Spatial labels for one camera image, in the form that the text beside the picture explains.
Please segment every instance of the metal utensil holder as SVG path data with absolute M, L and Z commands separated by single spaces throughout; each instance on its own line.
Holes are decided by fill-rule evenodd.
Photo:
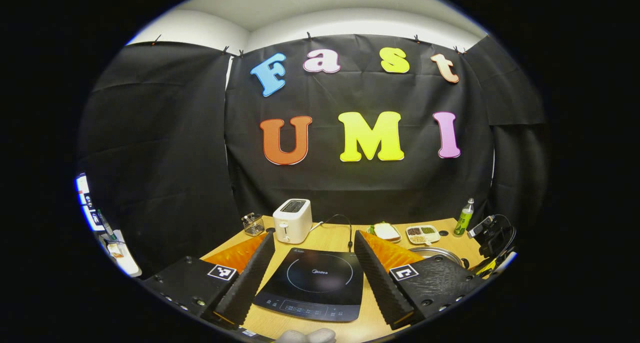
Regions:
M 265 222 L 263 222 L 263 215 L 256 213 L 249 213 L 242 217 L 242 225 L 244 226 L 244 233 L 249 236 L 255 237 L 258 234 L 265 231 Z

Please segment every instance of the pink letter i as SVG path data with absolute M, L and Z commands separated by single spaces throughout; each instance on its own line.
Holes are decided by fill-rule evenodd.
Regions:
M 433 118 L 438 122 L 440 131 L 440 158 L 456 158 L 460 156 L 460 149 L 456 145 L 456 133 L 453 121 L 456 115 L 450 112 L 435 112 Z

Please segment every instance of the plastic bottle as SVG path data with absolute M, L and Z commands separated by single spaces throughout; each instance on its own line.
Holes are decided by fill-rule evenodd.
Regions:
M 112 227 L 109 225 L 109 222 L 107 222 L 107 218 L 105 218 L 102 211 L 100 211 L 99 209 L 98 216 L 100 216 L 100 219 L 102 220 L 102 226 L 104 227 L 104 230 L 107 231 L 107 236 L 109 236 L 112 241 L 117 241 L 118 237 L 116 236 L 116 234 L 114 234 Z
M 469 225 L 469 221 L 471 220 L 471 216 L 474 214 L 474 199 L 469 198 L 466 206 L 462 208 L 462 213 L 460 213 L 460 219 L 457 220 L 457 224 L 455 225 L 455 229 L 453 229 L 453 236 L 462 237 L 462 234 L 467 230 L 467 226 Z

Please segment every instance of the power cord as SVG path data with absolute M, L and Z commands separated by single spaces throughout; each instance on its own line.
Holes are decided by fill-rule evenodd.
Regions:
M 123 245 L 125 245 L 125 242 L 122 242 L 120 240 L 114 240 L 114 239 L 105 238 L 102 235 L 100 236 L 100 238 L 102 238 L 105 242 L 116 242 L 116 243 L 122 243 Z
M 352 222 L 349 220 L 349 217 L 347 217 L 346 215 L 344 215 L 344 214 L 333 214 L 328 219 L 321 220 L 320 222 L 318 222 L 315 226 L 313 226 L 311 229 L 309 229 L 309 232 L 313 231 L 314 229 L 316 229 L 318 226 L 322 225 L 323 223 L 327 223 L 330 220 L 333 220 L 333 218 L 336 218 L 336 217 L 344 217 L 347 220 L 347 222 L 349 222 L 349 244 L 348 244 L 348 247 L 349 247 L 349 253 L 350 253 L 350 252 L 352 252 L 352 247 L 354 246 L 354 241 L 352 240 Z
M 507 220 L 507 223 L 509 224 L 510 229 L 510 237 L 509 237 L 509 242 L 506 243 L 506 245 L 504 246 L 504 248 L 502 248 L 502 251 L 500 251 L 500 254 L 498 254 L 496 257 L 500 257 L 501 255 L 505 254 L 505 252 L 507 252 L 507 250 L 509 249 L 509 247 L 512 245 L 512 243 L 514 242 L 514 239 L 516 238 L 516 227 L 512 226 L 512 223 L 509 222 L 509 218 L 507 218 L 505 215 L 502 214 L 494 214 L 494 216 L 499 216 L 499 217 L 503 217 L 505 218 L 505 220 Z

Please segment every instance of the white wall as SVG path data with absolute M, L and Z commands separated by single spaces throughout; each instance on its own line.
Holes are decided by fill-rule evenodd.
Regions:
M 470 49 L 483 36 L 443 21 L 414 13 L 381 8 L 342 8 L 297 15 L 259 28 L 249 34 L 246 51 L 275 43 L 336 34 L 377 34 L 414 38 L 448 48 Z
M 233 22 L 196 10 L 174 9 L 144 27 L 128 45 L 139 42 L 183 42 L 239 54 L 245 49 L 249 31 Z
M 448 48 L 470 49 L 483 36 L 437 19 L 381 8 L 341 8 L 297 15 L 249 32 L 237 24 L 196 10 L 175 9 L 144 27 L 127 44 L 159 41 L 184 42 L 238 54 L 276 43 L 313 36 L 377 34 L 412 38 Z

